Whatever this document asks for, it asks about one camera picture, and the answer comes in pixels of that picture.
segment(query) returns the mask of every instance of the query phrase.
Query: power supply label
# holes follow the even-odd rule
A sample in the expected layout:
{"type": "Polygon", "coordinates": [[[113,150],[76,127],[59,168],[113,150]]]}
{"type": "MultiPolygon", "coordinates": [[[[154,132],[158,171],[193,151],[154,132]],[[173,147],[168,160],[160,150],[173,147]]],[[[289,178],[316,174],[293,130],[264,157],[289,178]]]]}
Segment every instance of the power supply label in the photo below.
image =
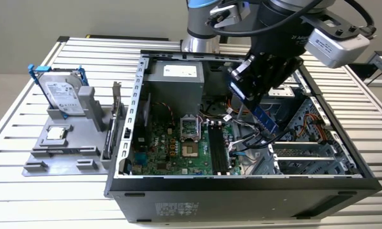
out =
{"type": "Polygon", "coordinates": [[[196,66],[165,65],[162,76],[196,77],[196,66]]]}
{"type": "Polygon", "coordinates": [[[84,115],[81,103],[78,102],[72,85],[59,82],[46,82],[45,86],[55,107],[68,115],[84,115]]]}
{"type": "Polygon", "coordinates": [[[199,203],[154,203],[158,216],[194,216],[199,203]]]}

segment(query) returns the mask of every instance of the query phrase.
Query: motherboard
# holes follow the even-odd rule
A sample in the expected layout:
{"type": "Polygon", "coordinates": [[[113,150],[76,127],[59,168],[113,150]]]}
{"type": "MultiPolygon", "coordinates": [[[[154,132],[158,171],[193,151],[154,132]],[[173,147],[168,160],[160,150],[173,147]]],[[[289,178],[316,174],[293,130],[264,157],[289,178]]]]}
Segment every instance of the motherboard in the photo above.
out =
{"type": "MultiPolygon", "coordinates": [[[[212,175],[215,170],[215,158],[211,157],[208,125],[199,123],[196,140],[182,139],[181,132],[193,133],[192,124],[180,125],[153,122],[150,123],[150,141],[148,152],[136,152],[133,175],[212,175]]],[[[229,125],[220,127],[220,141],[223,148],[219,149],[225,158],[225,146],[232,140],[229,125]]],[[[239,166],[233,166],[228,173],[240,174],[239,166]]]]}

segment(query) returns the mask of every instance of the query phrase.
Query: hard disk drive label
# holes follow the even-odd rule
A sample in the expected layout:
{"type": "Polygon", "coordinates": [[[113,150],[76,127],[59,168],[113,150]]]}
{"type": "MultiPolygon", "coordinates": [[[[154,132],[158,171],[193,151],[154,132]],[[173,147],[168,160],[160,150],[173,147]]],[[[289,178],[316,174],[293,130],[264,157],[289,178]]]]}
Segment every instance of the hard disk drive label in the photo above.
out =
{"type": "Polygon", "coordinates": [[[54,106],[68,115],[84,115],[73,86],[59,82],[46,82],[45,85],[55,102],[54,106]]]}

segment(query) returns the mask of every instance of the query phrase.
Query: metal slotted table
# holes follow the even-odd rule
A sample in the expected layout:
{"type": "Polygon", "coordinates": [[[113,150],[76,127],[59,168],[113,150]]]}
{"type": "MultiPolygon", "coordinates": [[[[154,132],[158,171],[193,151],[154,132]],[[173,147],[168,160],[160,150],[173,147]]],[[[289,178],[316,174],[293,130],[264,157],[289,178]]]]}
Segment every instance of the metal slotted table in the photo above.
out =
{"type": "MultiPolygon", "coordinates": [[[[112,104],[113,81],[121,82],[122,102],[128,104],[140,49],[177,51],[178,42],[69,38],[54,44],[41,65],[82,65],[102,105],[112,104]]],[[[220,47],[225,54],[244,54],[247,50],[243,45],[220,47]]],[[[382,184],[382,104],[348,67],[328,69],[311,55],[301,57],[382,184]]],[[[102,197],[106,175],[21,176],[47,117],[46,106],[41,91],[29,81],[0,122],[0,228],[382,229],[382,191],[320,221],[128,224],[114,201],[102,197]]]]}

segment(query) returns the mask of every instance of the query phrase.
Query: open computer tower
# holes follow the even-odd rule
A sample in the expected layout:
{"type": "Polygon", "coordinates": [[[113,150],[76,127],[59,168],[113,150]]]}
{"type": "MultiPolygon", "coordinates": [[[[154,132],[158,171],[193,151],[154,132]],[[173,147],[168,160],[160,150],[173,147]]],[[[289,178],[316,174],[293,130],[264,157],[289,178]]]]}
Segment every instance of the open computer tower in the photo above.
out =
{"type": "Polygon", "coordinates": [[[105,188],[129,222],[320,219],[382,189],[305,68],[247,112],[241,61],[141,51],[105,188]]]}

